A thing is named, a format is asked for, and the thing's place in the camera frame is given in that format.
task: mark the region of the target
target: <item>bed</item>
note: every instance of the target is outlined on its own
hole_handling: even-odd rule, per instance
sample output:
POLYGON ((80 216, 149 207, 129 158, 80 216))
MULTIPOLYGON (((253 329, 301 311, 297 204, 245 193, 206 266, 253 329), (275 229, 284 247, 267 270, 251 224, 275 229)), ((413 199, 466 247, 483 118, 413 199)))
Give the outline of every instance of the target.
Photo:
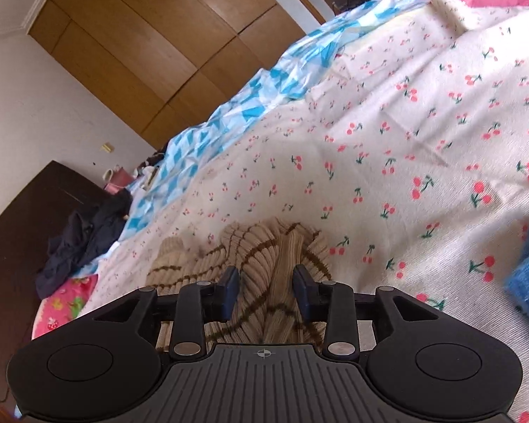
POLYGON ((169 142, 82 313, 143 286, 165 238, 201 254, 271 217, 322 230, 355 291, 508 344, 529 423, 529 320, 503 288, 529 227, 529 0, 372 0, 292 45, 169 142))

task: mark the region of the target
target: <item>crosshair logo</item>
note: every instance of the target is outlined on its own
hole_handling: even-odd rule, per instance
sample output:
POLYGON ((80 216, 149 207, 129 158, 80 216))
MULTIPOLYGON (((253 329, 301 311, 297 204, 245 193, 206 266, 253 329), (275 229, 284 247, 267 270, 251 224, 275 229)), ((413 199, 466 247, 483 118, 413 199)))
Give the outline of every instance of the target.
POLYGON ((274 353, 270 350, 262 349, 262 350, 257 351, 255 354, 264 358, 264 357, 269 357, 270 355, 273 355, 274 353))

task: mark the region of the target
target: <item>pillow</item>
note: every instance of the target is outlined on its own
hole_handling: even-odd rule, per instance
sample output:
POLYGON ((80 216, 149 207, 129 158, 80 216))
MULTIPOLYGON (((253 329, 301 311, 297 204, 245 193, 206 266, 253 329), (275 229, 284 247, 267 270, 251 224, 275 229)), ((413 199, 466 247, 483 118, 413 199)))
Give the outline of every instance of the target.
POLYGON ((31 338, 42 336, 74 320, 96 287, 98 275, 69 278, 62 286, 41 301, 31 338))

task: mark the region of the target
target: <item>white fabric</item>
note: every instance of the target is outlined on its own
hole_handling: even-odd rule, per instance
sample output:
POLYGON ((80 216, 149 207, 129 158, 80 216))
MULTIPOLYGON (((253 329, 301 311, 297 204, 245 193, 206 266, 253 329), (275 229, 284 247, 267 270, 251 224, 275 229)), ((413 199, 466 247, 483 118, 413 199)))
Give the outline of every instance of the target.
POLYGON ((511 346, 511 416, 529 412, 529 322, 502 288, 529 223, 529 10, 433 0, 346 46, 100 264, 83 313, 143 285, 164 237, 207 250, 272 216, 321 228, 356 291, 395 286, 511 346))

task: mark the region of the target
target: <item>dark brown furniture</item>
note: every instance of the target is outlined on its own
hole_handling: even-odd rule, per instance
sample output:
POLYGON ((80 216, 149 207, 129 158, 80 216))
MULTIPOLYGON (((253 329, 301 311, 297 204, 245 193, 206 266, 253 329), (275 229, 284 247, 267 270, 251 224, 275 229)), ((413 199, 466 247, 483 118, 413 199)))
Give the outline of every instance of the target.
POLYGON ((0 215, 0 401, 13 410, 6 366, 31 338, 39 307, 36 272, 47 260, 49 237, 61 233, 69 214, 108 194, 59 162, 49 164, 0 215))

